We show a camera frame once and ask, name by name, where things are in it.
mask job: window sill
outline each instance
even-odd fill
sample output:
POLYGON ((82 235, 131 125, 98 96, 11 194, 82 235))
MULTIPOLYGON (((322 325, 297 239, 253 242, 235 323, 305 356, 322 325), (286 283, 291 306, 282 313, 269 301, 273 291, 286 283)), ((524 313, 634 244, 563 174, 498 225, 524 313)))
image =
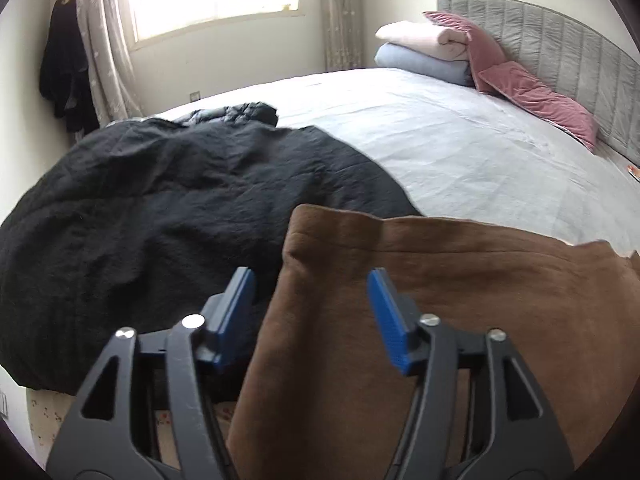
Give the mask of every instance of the window sill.
POLYGON ((208 27, 216 27, 219 25, 228 25, 230 23, 239 23, 239 22, 251 22, 253 20, 266 20, 271 18, 295 18, 299 16, 304 16, 304 12, 300 9, 298 10, 277 10, 276 12, 258 12, 256 14, 244 14, 242 16, 231 16, 229 18, 213 18, 211 20, 205 20, 203 22, 192 23, 191 25, 187 25, 183 28, 176 28, 175 30, 169 30, 162 34, 158 34, 157 36, 152 36, 151 38, 145 38, 144 40, 139 40, 134 43, 129 43, 129 51, 135 52, 136 50, 140 50, 141 48, 145 48, 146 46, 151 46, 157 43, 161 43, 161 41, 167 40, 169 38, 174 38, 176 36, 181 36, 183 34, 187 34, 188 32, 193 32, 194 30, 201 30, 203 28, 208 27))

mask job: mattress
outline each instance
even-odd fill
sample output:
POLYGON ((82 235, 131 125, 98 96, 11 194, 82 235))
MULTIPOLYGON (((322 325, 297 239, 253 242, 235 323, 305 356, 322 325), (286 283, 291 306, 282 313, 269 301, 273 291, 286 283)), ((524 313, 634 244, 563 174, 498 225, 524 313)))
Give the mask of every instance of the mattress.
MULTIPOLYGON (((264 101, 279 126, 314 124, 377 161, 426 216, 471 219, 569 244, 640 250, 640 184, 606 144, 594 153, 510 102, 396 69, 351 70, 251 86, 169 110, 264 101)), ((28 390, 36 453, 46 462, 73 398, 28 390)), ((223 429, 233 406, 216 407, 223 429)), ((168 412, 156 413, 162 460, 177 465, 168 412)))

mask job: gray upholstered headboard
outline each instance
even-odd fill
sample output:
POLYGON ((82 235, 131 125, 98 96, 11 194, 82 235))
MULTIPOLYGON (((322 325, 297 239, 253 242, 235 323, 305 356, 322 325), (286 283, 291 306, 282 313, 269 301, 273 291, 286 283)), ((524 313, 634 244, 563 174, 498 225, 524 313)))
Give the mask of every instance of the gray upholstered headboard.
POLYGON ((554 10, 517 0, 438 0, 500 42, 557 92, 593 113, 598 137, 640 165, 640 65, 590 27, 554 10))

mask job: patterned curtain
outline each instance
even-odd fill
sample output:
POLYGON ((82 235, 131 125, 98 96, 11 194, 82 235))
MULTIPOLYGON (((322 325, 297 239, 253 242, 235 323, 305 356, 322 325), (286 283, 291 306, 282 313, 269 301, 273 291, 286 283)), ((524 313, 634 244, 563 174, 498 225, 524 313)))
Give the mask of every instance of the patterned curtain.
POLYGON ((76 0, 78 25, 89 60, 89 81, 100 126, 142 116, 124 39, 118 0, 76 0))
POLYGON ((362 1, 321 0, 328 72, 363 66, 362 1))

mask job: blue gripper pad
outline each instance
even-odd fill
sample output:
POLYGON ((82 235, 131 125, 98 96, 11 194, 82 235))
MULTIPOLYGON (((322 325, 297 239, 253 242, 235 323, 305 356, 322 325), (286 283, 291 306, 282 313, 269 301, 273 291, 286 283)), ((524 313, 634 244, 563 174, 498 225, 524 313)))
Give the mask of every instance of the blue gripper pad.
POLYGON ((402 375, 414 375, 416 365, 424 360, 424 352, 419 351, 419 313, 413 301, 398 295, 385 269, 369 273, 367 293, 389 359, 402 375))
POLYGON ((202 314, 207 319, 206 347, 213 352, 212 363, 219 373, 242 357, 239 352, 245 343, 243 335, 254 295, 254 272, 238 267, 224 293, 209 298, 203 308, 202 314))

